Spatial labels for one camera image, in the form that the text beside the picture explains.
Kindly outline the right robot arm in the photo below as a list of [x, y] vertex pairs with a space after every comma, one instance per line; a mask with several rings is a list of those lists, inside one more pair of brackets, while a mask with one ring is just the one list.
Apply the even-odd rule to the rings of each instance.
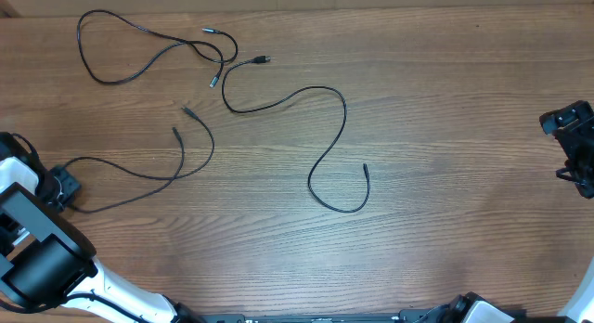
[[[539, 117], [546, 135], [560, 144], [566, 161], [555, 172], [557, 178], [571, 182], [585, 199], [593, 199], [593, 108], [583, 100]], [[593, 261], [567, 305], [559, 312], [574, 322], [593, 321]]]

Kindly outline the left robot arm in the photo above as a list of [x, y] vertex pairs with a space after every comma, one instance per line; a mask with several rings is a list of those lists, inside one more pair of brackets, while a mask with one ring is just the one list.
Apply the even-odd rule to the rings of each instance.
[[1, 134], [2, 308], [36, 314], [63, 306], [110, 322], [199, 322], [183, 304], [99, 262], [94, 245], [61, 216], [80, 188], [65, 167], [46, 169], [24, 137]]

